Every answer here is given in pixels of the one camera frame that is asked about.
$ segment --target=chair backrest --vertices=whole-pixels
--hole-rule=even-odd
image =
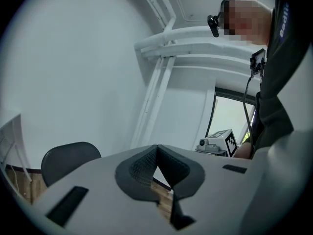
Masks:
[[[41,162],[43,180],[48,187],[81,165],[98,158],[101,158],[100,152],[91,143],[57,146],[49,150]]]

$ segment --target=white wall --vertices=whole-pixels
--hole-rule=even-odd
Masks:
[[[149,143],[193,149],[198,132],[205,137],[207,125],[200,123],[202,116],[209,123],[214,91],[215,78],[207,70],[173,69]],[[203,113],[205,104],[210,107]]]
[[[30,168],[66,143],[129,147],[152,71],[133,46],[150,35],[133,0],[25,3],[1,43],[0,105],[21,112]]]

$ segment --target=white device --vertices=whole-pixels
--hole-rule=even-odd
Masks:
[[[226,151],[228,157],[233,157],[237,151],[237,142],[232,129],[218,131],[213,135],[200,140],[197,151],[219,155]]]

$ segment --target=window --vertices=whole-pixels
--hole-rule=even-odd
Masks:
[[[237,144],[240,145],[248,137],[243,94],[220,88],[216,88],[215,92],[214,110],[206,137],[221,130],[232,129]],[[254,97],[246,97],[246,108],[252,121],[255,110]]]

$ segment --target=wooden floor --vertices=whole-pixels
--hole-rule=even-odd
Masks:
[[[20,194],[30,203],[33,204],[36,199],[47,189],[41,174],[30,173],[30,177],[33,182],[29,182],[24,172],[15,171],[17,176],[17,184],[15,180],[15,174],[12,169],[5,170],[10,181],[14,184],[14,187],[19,188]],[[152,182],[151,190],[156,192],[160,197],[160,204],[158,209],[162,216],[170,221],[172,211],[173,195],[169,190],[163,188],[159,184]]]

